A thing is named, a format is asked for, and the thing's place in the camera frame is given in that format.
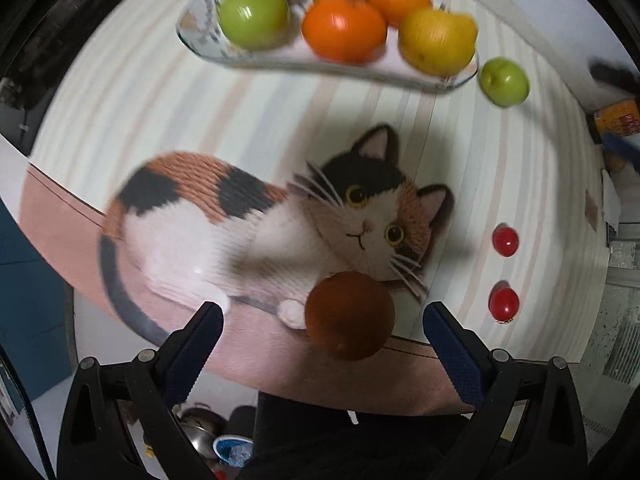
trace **metal bowl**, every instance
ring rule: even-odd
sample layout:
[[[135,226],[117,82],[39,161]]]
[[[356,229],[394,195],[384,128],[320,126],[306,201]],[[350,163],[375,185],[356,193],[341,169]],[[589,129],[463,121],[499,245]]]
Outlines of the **metal bowl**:
[[[193,447],[204,458],[213,460],[218,456],[213,451],[213,441],[219,437],[226,420],[205,408],[190,408],[180,416],[180,427]]]
[[[196,451],[204,458],[212,460],[218,457],[215,451],[213,451],[213,441],[216,439],[215,435],[204,430],[204,428],[189,423],[181,422],[180,427]]]

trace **cherry tomato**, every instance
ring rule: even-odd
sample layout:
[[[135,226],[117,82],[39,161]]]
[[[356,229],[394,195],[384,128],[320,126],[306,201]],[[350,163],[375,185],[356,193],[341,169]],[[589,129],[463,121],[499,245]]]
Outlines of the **cherry tomato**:
[[[489,296],[489,312],[498,323],[510,322],[519,308],[520,299],[510,286],[499,288]]]
[[[515,229],[504,224],[500,224],[494,229],[492,242],[494,243],[494,249],[498,254],[507,258],[516,253],[518,245],[520,244],[518,233]]]

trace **cat paw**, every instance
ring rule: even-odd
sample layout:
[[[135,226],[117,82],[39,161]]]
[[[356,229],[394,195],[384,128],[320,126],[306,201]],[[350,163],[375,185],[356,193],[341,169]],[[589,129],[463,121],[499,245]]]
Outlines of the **cat paw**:
[[[296,300],[285,300],[278,305],[278,318],[289,328],[304,330],[305,306]]]

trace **cat whisker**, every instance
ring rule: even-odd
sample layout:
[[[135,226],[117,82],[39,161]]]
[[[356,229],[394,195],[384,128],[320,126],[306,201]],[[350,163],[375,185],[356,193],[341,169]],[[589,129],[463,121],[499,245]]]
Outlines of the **cat whisker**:
[[[415,260],[413,260],[412,258],[409,258],[408,256],[404,256],[404,254],[398,254],[398,253],[396,253],[396,254],[394,254],[394,258],[395,258],[396,260],[400,260],[400,261],[402,261],[402,262],[405,262],[405,263],[411,264],[411,265],[413,265],[413,266],[419,266],[419,265],[420,265],[420,262],[416,262],[416,261],[415,261]]]
[[[398,275],[398,278],[400,278],[400,279],[404,282],[404,284],[406,285],[406,288],[408,288],[408,289],[409,289],[409,291],[410,291],[410,292],[411,292],[411,293],[412,293],[416,298],[418,298],[418,299],[420,300],[420,292],[419,292],[419,291],[416,291],[416,290],[414,289],[414,287],[412,286],[412,284],[411,284],[411,283],[409,283],[409,280],[408,280],[408,279],[406,279],[406,278],[404,277],[404,275],[402,274],[402,272],[401,272],[399,269],[396,269],[396,268],[394,267],[394,264],[393,264],[393,263],[391,263],[391,264],[389,264],[389,265],[391,265],[391,268],[393,269],[393,272],[395,272],[395,273]]]
[[[304,191],[305,193],[311,195],[316,200],[318,200],[318,202],[320,202],[321,204],[327,205],[331,208],[335,208],[335,204],[333,202],[329,202],[327,199],[319,196],[315,191],[313,191],[312,189],[309,189],[307,186],[305,186],[301,182],[297,182],[296,180],[291,180],[289,182],[289,185],[293,187],[297,187],[299,190]]]
[[[418,284],[420,285],[421,288],[426,288],[426,286],[424,285],[424,283],[422,282],[422,280],[420,279],[420,277],[418,277],[417,274],[415,274],[411,269],[409,269],[409,267],[407,267],[405,264],[396,261],[392,262],[398,269],[400,270],[404,270],[404,272],[406,272],[409,276],[411,276],[416,282],[418,282]]]
[[[331,205],[338,205],[337,203],[335,203],[334,197],[332,197],[324,187],[319,186],[317,182],[314,182],[308,176],[305,176],[299,173],[294,173],[293,177],[296,179],[296,181],[299,184],[306,186],[307,189],[317,189],[318,191],[320,191],[324,196],[324,199],[323,199],[324,202],[329,202],[331,203]]]
[[[326,175],[324,174],[324,171],[322,171],[320,168],[318,168],[314,163],[312,163],[310,160],[306,161],[306,165],[311,168],[311,170],[313,172],[316,173],[316,175],[318,175],[322,180],[324,180],[327,184],[327,186],[329,186],[329,189],[332,191],[332,193],[334,194],[335,199],[337,200],[338,205],[344,205],[344,203],[342,202],[342,199],[340,198],[340,195],[338,195],[338,192],[335,190],[334,185],[331,183],[331,181],[329,181],[329,179],[326,177]]]

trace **brown ball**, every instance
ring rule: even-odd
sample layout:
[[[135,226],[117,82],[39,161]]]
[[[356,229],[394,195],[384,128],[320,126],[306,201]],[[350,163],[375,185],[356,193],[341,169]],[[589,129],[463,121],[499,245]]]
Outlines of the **brown ball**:
[[[306,299],[306,333],[337,359],[358,361],[391,336],[396,309],[391,294],[372,277],[339,272],[316,285]]]

